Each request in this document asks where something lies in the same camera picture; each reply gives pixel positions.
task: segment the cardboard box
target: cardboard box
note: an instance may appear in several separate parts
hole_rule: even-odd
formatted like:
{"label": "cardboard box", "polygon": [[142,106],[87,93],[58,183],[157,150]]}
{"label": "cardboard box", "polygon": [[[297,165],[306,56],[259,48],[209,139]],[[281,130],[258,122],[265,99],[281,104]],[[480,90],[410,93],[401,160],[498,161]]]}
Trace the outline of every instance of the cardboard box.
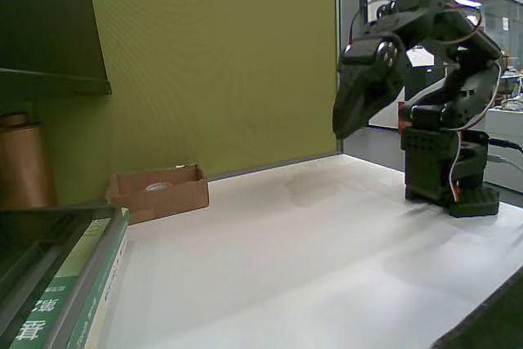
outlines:
{"label": "cardboard box", "polygon": [[130,224],[209,205],[207,178],[198,165],[117,174],[105,198],[130,210]]}

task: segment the white paper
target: white paper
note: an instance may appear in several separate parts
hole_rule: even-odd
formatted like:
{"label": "white paper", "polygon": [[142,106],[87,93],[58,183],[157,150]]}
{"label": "white paper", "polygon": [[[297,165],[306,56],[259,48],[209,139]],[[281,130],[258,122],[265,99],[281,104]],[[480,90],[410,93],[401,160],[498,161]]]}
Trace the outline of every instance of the white paper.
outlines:
{"label": "white paper", "polygon": [[415,47],[407,52],[413,67],[434,65],[434,55],[423,47]]}

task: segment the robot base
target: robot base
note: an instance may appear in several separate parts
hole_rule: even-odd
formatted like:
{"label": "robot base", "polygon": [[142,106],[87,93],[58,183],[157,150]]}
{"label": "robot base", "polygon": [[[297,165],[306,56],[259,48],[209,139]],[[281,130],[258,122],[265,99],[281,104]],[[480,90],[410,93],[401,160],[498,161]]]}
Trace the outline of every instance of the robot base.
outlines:
{"label": "robot base", "polygon": [[453,171],[459,184],[458,202],[449,185],[449,170],[456,155],[458,134],[407,127],[401,137],[405,151],[405,198],[426,199],[444,206],[453,217],[492,216],[499,210],[499,192],[483,185],[489,136],[462,134],[460,158]]}

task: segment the window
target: window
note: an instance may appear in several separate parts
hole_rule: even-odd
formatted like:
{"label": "window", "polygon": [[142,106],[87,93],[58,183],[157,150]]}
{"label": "window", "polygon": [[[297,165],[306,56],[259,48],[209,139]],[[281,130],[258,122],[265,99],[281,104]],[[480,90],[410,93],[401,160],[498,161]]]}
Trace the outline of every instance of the window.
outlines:
{"label": "window", "polygon": [[470,0],[480,3],[485,32],[510,56],[513,69],[523,69],[523,4],[514,0]]}

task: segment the black cable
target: black cable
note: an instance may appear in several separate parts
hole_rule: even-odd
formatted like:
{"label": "black cable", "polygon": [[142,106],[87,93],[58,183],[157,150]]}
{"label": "black cable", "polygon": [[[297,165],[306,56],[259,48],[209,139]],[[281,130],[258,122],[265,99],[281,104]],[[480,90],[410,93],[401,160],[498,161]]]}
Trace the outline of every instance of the black cable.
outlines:
{"label": "black cable", "polygon": [[[387,2],[387,3],[391,3],[391,2],[394,2],[394,0],[371,0],[370,2],[367,2],[367,4],[365,4],[365,6],[370,6],[371,4],[373,3],[376,3],[376,2]],[[356,18],[358,17],[358,15],[363,11],[365,10],[365,8],[361,7],[358,9],[358,11],[354,14],[354,16],[352,17],[352,21],[351,21],[351,27],[349,28],[349,45],[352,45],[352,29],[354,28],[354,23],[356,21]]]}
{"label": "black cable", "polygon": [[441,40],[432,40],[432,41],[434,43],[438,43],[441,45],[454,45],[454,44],[463,43],[463,42],[467,41],[469,38],[471,38],[474,34],[476,34],[478,32],[478,30],[481,28],[481,22],[483,22],[483,15],[481,14],[481,10],[476,7],[468,6],[465,4],[458,4],[458,5],[454,5],[454,6],[449,4],[448,6],[450,8],[447,8],[446,10],[443,10],[440,13],[456,12],[456,11],[461,11],[463,8],[467,8],[470,10],[478,11],[480,13],[480,19],[478,20],[478,23],[476,25],[472,24],[474,26],[474,29],[470,32],[470,34],[466,35],[465,37],[461,37],[461,38],[458,38],[456,40],[451,40],[451,41],[441,41]]}
{"label": "black cable", "polygon": [[506,139],[489,138],[489,144],[492,146],[504,147],[506,149],[519,150],[523,154],[523,147]]}

